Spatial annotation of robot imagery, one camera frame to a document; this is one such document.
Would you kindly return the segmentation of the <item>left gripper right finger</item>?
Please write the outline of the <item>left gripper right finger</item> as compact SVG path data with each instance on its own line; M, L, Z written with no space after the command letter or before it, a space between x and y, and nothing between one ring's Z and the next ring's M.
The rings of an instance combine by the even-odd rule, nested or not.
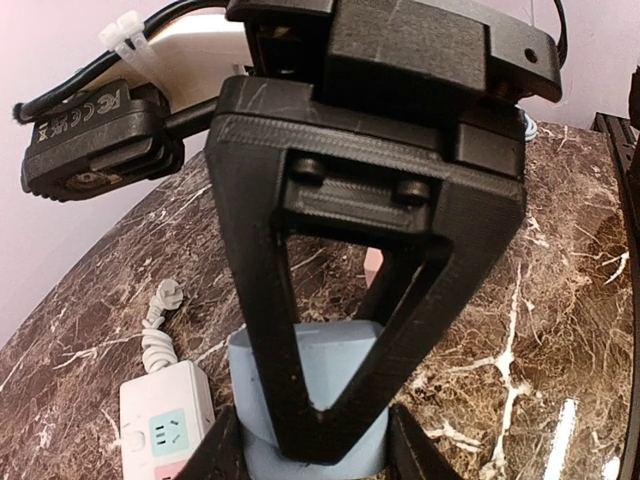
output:
M387 470L389 479L462 480L416 418L401 404L390 407Z

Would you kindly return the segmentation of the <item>small blue plug adapter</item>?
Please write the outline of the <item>small blue plug adapter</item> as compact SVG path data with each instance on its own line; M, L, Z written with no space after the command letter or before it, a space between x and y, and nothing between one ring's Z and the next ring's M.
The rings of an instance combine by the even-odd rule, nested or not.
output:
M327 409L372 348L381 326L367 320L301 323L296 338L312 405ZM383 411L349 453L332 466L300 463L281 455L257 364L245 329L228 343L234 404L242 425L244 458L253 479L362 479L386 463L388 412Z

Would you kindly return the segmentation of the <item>white multicolour power strip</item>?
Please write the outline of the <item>white multicolour power strip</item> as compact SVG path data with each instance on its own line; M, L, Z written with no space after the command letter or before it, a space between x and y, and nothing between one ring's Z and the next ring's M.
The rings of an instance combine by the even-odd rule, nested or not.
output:
M122 475L125 479L173 479L185 467L215 420L208 377L180 360L162 326L182 304L182 286L160 282L142 320L144 373L119 390Z

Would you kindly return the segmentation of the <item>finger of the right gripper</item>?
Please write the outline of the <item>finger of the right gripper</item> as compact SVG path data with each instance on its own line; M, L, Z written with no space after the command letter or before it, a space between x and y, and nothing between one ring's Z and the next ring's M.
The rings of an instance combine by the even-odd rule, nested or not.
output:
M464 309L526 210L520 110L482 102L427 128L316 102L309 84L223 83L205 149L268 412L289 459L342 460ZM394 311L326 410L305 384L291 235L398 256Z
M355 318L359 320L388 320L395 308L394 277L398 256L390 251L381 250L384 256L382 266L372 285L357 309Z

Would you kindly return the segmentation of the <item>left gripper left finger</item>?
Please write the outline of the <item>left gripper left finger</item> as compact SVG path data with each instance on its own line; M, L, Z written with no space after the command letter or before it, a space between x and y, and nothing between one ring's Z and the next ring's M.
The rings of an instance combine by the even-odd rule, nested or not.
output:
M244 480L248 472L240 422L233 406L226 406L175 480Z

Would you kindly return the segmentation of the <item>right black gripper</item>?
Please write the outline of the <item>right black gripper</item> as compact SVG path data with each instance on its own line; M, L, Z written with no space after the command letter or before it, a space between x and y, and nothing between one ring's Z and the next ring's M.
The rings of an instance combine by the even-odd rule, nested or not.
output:
M557 102L553 38L476 1L231 1L258 75L311 84L327 103Z

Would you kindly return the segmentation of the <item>large pink cube socket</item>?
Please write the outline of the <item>large pink cube socket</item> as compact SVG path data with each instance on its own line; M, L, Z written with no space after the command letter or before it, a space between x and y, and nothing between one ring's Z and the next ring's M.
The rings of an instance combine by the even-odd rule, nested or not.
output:
M384 256L381 250L375 248L368 248L365 254L363 268L365 275L366 287L369 288L377 273L379 272L382 263L384 261Z

